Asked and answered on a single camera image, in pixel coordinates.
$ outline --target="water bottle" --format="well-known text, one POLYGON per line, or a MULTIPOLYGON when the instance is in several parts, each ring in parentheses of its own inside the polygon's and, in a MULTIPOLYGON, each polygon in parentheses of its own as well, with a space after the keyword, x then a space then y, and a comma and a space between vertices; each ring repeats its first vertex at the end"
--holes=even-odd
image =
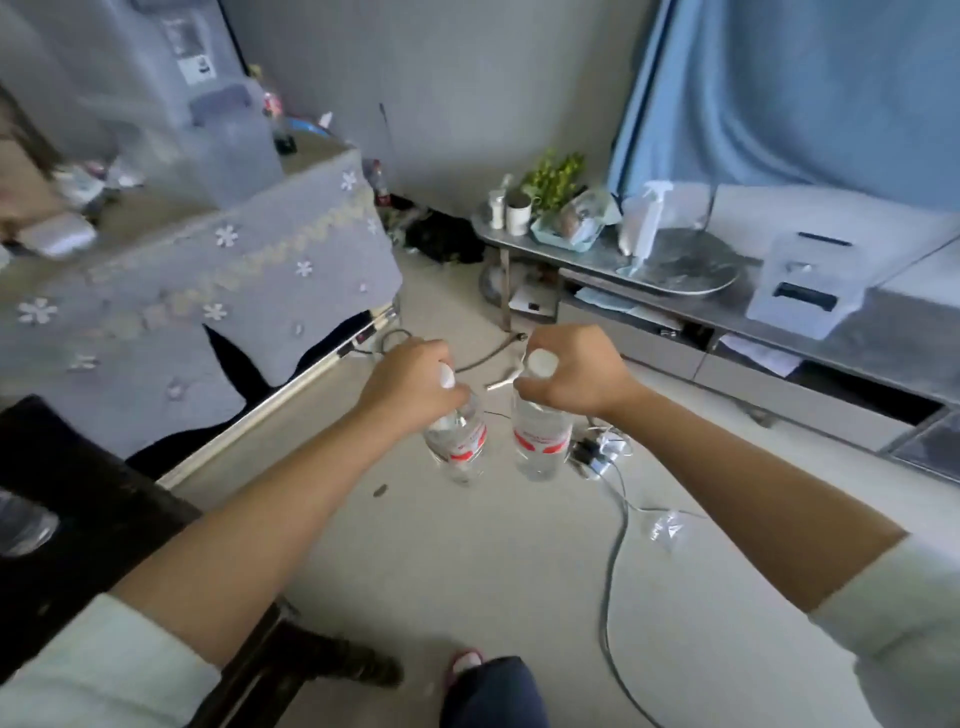
MULTIPOLYGON (((452 389, 456 384, 453 370, 443 363, 440 383, 444 389, 452 389)), ((483 472, 481 457, 487 442, 487 424, 481 412, 479 400, 470 392, 464 406, 444 415, 423 432, 430 453, 455 483, 469 484, 483 472)))
MULTIPOLYGON (((527 356, 523 376, 549 379, 560 359, 546 349, 527 356)), ((533 404, 514 392, 516 466, 530 480, 552 480, 566 460, 573 431, 573 416, 559 409, 533 404)))
POLYGON ((46 544, 60 519, 41 505, 0 488, 0 556, 25 556, 46 544))

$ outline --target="metal table leg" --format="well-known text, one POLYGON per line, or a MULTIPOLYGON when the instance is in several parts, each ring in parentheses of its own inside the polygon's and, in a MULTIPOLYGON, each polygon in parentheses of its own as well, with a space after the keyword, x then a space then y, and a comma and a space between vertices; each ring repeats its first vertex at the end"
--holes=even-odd
POLYGON ((510 249, 500 249, 500 267, 503 269, 503 282, 500 284, 500 310, 503 312, 503 322, 500 327, 509 331, 512 325, 510 315, 510 249))

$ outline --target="stainless steel counter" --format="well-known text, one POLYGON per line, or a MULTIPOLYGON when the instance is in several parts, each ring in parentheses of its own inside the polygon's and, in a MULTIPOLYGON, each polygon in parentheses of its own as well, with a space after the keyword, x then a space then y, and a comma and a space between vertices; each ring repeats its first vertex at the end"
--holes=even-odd
POLYGON ((619 276, 629 260, 608 229, 586 253, 543 245, 532 237, 493 230, 481 211, 476 233, 501 249, 501 258, 533 258, 568 269, 568 276, 687 320, 730 331, 804 359, 862 376, 924 398, 960 406, 960 309, 872 288, 863 307, 823 341, 746 317, 759 263, 741 258, 743 274, 729 288, 703 297, 665 296, 619 276))

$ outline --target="white cup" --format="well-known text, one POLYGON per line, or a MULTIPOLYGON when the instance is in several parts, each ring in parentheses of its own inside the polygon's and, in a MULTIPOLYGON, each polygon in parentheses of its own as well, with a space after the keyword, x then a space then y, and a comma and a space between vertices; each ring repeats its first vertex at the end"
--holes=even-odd
POLYGON ((534 213, 534 201, 524 192, 507 195, 507 232, 521 237, 530 231, 530 218, 534 213))

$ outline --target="floor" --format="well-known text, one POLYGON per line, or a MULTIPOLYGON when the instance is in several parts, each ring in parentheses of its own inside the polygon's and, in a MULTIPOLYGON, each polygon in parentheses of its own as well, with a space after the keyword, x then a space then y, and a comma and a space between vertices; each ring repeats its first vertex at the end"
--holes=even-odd
MULTIPOLYGON (((477 292, 480 266, 398 254, 403 324, 450 342, 458 363, 503 339, 477 292)), ((479 393, 519 347, 463 375, 479 393)), ((192 476, 178 493, 209 507, 354 402, 372 363, 348 358, 308 392, 192 476)), ((637 378, 731 431, 859 497, 960 557, 960 489, 793 425, 765 430, 731 402, 635 367, 637 378)), ((510 412, 510 389, 484 396, 510 412)), ((597 641, 600 599, 620 515, 606 486, 572 470, 533 484, 512 464, 510 424, 490 417, 488 471, 442 480, 422 440, 375 465, 317 542, 287 596, 304 622, 395 654, 396 692, 349 683, 305 687, 282 728, 432 726, 443 672, 461 645, 519 654, 557 728, 647 723, 620 692, 597 641), (375 494, 387 485, 379 497, 375 494)), ((623 461, 630 498, 698 510, 642 448, 623 461)), ((628 685, 666 728, 875 726, 851 658, 783 601, 710 521, 689 520, 668 552, 633 519, 613 590, 612 649, 628 685)))

